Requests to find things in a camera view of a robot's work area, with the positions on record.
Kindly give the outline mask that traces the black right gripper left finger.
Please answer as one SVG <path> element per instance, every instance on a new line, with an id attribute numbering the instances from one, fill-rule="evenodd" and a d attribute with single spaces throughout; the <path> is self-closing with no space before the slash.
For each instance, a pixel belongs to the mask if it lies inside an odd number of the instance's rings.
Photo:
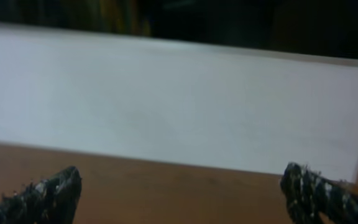
<path id="1" fill-rule="evenodd" d="M 75 166 L 57 172 L 39 183 L 30 183 L 13 196 L 1 196 L 0 224 L 72 224 L 82 190 Z"/>

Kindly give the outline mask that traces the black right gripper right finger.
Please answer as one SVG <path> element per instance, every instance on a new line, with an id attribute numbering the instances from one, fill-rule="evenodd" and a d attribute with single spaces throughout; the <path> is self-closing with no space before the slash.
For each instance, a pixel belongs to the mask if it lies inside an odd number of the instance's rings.
<path id="1" fill-rule="evenodd" d="M 295 162 L 288 163 L 280 179 L 287 213 L 293 223 L 358 223 L 358 194 Z"/>

